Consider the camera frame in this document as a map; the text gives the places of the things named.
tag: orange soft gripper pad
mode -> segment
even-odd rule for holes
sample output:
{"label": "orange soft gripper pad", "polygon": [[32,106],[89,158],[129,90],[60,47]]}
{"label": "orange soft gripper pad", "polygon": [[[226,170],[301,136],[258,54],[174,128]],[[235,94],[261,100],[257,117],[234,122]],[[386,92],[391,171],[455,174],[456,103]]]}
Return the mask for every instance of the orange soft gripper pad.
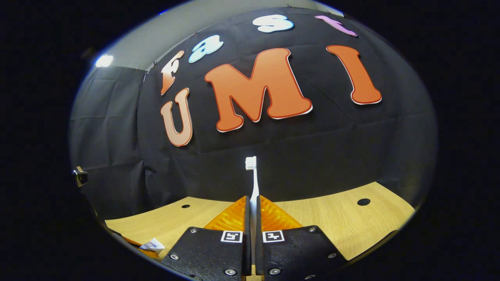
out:
{"label": "orange soft gripper pad", "polygon": [[243,196],[238,201],[231,204],[207,225],[206,229],[216,231],[245,231],[245,201]]}
{"label": "orange soft gripper pad", "polygon": [[260,221],[263,232],[302,227],[291,215],[262,195],[260,195]]}

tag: toothbrush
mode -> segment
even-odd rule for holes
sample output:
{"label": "toothbrush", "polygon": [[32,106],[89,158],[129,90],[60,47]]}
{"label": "toothbrush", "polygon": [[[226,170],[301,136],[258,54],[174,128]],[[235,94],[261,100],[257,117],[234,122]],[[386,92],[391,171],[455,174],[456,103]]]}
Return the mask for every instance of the toothbrush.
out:
{"label": "toothbrush", "polygon": [[250,197],[250,237],[251,237],[251,260],[255,264],[255,239],[257,235],[257,197],[259,196],[259,184],[257,183],[257,157],[245,159],[247,171],[253,170],[253,191]]}

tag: orange letter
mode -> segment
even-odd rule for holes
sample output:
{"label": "orange letter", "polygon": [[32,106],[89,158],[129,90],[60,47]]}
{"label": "orange letter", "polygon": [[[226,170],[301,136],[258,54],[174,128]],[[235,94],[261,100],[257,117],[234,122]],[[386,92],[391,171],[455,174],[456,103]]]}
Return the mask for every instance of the orange letter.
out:
{"label": "orange letter", "polygon": [[367,70],[361,63],[357,50],[339,45],[331,45],[326,50],[337,56],[347,71],[352,83],[351,100],[358,105],[376,104],[382,100],[382,95],[375,88],[367,73]]}
{"label": "orange letter", "polygon": [[179,69],[179,61],[184,56],[184,51],[180,50],[177,54],[173,56],[173,58],[165,64],[163,69],[161,70],[161,74],[163,75],[163,86],[161,87],[161,95],[163,96],[165,92],[172,86],[175,77],[172,76],[172,72],[176,73]]}
{"label": "orange letter", "polygon": [[205,75],[205,81],[212,83],[215,92],[219,132],[243,126],[243,117],[235,113],[232,100],[253,122],[258,122],[266,89],[271,100],[267,114],[273,119],[302,115],[313,110],[313,104],[302,95],[295,80],[288,62],[289,55],[290,51],[285,48],[259,53],[250,79],[229,64],[220,65]]}
{"label": "orange letter", "polygon": [[182,132],[177,132],[172,119],[172,102],[165,103],[160,110],[165,123],[166,135],[170,142],[176,147],[182,147],[189,143],[193,136],[193,126],[191,125],[191,115],[188,107],[189,89],[180,90],[175,96],[175,102],[179,104],[180,117],[182,119]]}

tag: light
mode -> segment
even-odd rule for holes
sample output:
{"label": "light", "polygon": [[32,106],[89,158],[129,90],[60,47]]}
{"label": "light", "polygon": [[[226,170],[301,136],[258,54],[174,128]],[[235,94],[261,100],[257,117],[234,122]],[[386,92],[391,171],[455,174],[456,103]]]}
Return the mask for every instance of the light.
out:
{"label": "light", "polygon": [[101,56],[96,62],[95,62],[95,66],[100,68],[100,67],[109,67],[111,65],[111,61],[113,60],[113,56],[112,55],[103,55]]}

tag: white wall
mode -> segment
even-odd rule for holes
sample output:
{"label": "white wall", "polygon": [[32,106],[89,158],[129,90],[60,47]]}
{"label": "white wall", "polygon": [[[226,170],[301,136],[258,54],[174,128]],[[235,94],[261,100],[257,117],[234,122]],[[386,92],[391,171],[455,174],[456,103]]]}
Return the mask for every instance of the white wall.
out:
{"label": "white wall", "polygon": [[267,7],[298,7],[325,11],[313,0],[193,0],[149,20],[106,50],[111,65],[148,70],[166,51],[201,30],[227,18]]}

